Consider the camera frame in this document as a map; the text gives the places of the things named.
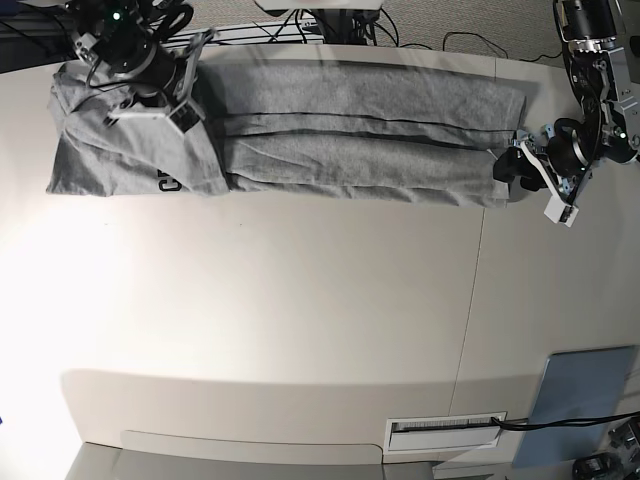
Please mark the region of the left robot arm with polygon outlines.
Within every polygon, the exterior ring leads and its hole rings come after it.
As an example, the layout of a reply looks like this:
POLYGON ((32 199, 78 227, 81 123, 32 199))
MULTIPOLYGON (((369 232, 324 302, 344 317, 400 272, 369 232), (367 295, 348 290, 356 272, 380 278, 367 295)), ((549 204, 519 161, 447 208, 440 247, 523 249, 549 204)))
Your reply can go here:
POLYGON ((581 182, 601 159, 627 164, 639 156, 639 102, 632 98, 624 47, 608 1, 554 1, 561 58, 582 118, 553 124, 542 163, 581 182))

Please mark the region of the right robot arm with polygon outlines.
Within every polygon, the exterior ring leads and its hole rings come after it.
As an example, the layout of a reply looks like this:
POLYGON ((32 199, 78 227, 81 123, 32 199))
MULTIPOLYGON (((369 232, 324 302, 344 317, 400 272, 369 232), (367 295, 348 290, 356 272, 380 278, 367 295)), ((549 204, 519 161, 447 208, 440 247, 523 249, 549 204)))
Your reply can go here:
POLYGON ((215 31, 193 34, 186 46, 164 43, 191 21, 184 1, 69 1, 75 32, 73 48, 89 67, 85 84, 101 93, 128 87, 131 93, 106 114, 105 123, 162 120, 184 135, 205 119, 192 91, 204 47, 215 31))

